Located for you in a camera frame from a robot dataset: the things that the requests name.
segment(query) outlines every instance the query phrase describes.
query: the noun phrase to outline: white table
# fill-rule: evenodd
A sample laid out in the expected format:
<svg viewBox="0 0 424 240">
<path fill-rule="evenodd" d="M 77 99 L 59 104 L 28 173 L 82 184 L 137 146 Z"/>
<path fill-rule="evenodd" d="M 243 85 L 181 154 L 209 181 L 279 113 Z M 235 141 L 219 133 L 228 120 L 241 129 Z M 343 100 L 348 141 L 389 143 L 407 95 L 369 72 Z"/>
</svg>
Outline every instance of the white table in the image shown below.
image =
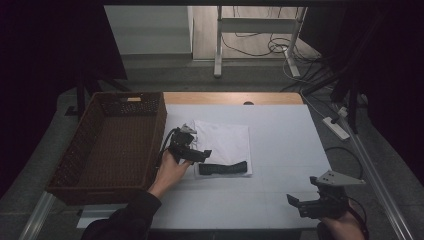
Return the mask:
<svg viewBox="0 0 424 240">
<path fill-rule="evenodd" d="M 194 179 L 190 167 L 162 199 L 152 229 L 304 229 L 317 220 L 300 218 L 286 194 L 316 200 L 309 176 L 330 169 L 306 105 L 167 104 L 165 134 L 192 119 L 249 126 L 253 176 Z M 78 224 L 108 217 L 123 205 L 86 206 Z"/>
</svg>

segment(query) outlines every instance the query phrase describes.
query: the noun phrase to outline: white power strip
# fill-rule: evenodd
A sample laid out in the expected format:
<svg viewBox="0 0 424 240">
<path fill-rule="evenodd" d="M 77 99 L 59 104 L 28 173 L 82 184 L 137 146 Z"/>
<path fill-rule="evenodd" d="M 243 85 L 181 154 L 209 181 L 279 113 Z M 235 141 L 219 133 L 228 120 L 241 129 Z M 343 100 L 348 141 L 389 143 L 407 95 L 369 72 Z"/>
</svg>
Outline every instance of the white power strip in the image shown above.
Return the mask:
<svg viewBox="0 0 424 240">
<path fill-rule="evenodd" d="M 345 141 L 350 138 L 350 135 L 347 134 L 347 132 L 345 132 L 345 130 L 343 130 L 343 128 L 341 128 L 338 123 L 331 123 L 330 117 L 326 117 L 322 121 L 325 123 L 325 125 L 327 125 L 328 128 L 331 129 L 331 131 L 333 131 L 333 133 L 335 133 L 340 138 L 340 140 Z"/>
</svg>

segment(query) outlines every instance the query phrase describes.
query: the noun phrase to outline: wooden table edge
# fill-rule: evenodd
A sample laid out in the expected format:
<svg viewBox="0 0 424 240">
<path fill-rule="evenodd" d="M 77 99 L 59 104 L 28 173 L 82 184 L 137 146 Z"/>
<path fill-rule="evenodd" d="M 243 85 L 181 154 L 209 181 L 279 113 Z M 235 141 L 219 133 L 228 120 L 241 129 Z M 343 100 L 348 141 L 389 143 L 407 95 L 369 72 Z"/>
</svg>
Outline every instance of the wooden table edge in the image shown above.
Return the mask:
<svg viewBox="0 0 424 240">
<path fill-rule="evenodd" d="M 292 92 L 164 92 L 164 98 L 167 104 L 303 104 L 302 97 Z"/>
</svg>

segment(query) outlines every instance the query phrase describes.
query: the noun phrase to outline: black sleeve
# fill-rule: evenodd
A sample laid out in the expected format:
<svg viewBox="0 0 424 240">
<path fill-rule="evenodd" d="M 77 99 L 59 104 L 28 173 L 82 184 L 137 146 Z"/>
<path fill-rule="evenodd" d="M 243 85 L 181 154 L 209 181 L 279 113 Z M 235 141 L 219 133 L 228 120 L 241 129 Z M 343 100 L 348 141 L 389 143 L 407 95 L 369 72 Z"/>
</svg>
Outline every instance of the black sleeve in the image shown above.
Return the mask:
<svg viewBox="0 0 424 240">
<path fill-rule="evenodd" d="M 140 192 L 126 208 L 114 212 L 109 219 L 92 222 L 85 229 L 82 240 L 146 239 L 153 215 L 161 202 L 148 192 Z"/>
</svg>

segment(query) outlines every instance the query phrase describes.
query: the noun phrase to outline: metal frame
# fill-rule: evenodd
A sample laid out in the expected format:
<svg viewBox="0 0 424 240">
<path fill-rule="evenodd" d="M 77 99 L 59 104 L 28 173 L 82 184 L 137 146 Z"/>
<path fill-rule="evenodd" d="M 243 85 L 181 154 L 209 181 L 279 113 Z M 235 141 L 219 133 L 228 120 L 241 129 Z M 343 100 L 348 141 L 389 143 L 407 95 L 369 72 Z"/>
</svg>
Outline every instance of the metal frame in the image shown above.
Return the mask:
<svg viewBox="0 0 424 240">
<path fill-rule="evenodd" d="M 374 189 L 375 195 L 377 196 L 381 205 L 386 210 L 387 217 L 390 223 L 392 224 L 392 227 L 396 232 L 398 238 L 402 240 L 413 240 L 414 237 L 412 236 L 412 233 L 409 230 L 409 227 L 405 221 L 405 218 L 403 217 L 402 212 L 399 210 L 395 200 L 393 199 L 390 192 L 387 190 L 387 187 L 381 179 L 377 169 L 375 169 L 372 159 L 369 156 L 364 145 L 362 144 L 361 139 L 349 127 L 349 124 L 346 122 L 345 119 L 341 118 L 339 122 L 341 122 L 344 129 L 346 129 L 347 132 L 350 134 L 351 144 L 358 153 L 358 158 L 364 168 L 364 172 L 369 178 L 369 184 Z"/>
<path fill-rule="evenodd" d="M 299 7 L 296 19 L 259 19 L 259 18 L 222 18 L 222 6 L 218 6 L 218 23 L 215 51 L 214 76 L 222 75 L 222 33 L 283 33 L 292 34 L 289 46 L 284 51 L 290 71 L 293 77 L 300 77 L 294 61 L 294 46 L 302 28 L 306 7 Z"/>
<path fill-rule="evenodd" d="M 56 198 L 52 194 L 43 192 L 31 214 L 31 217 L 28 219 L 19 240 L 37 239 L 38 233 L 40 233 L 55 199 Z"/>
</svg>

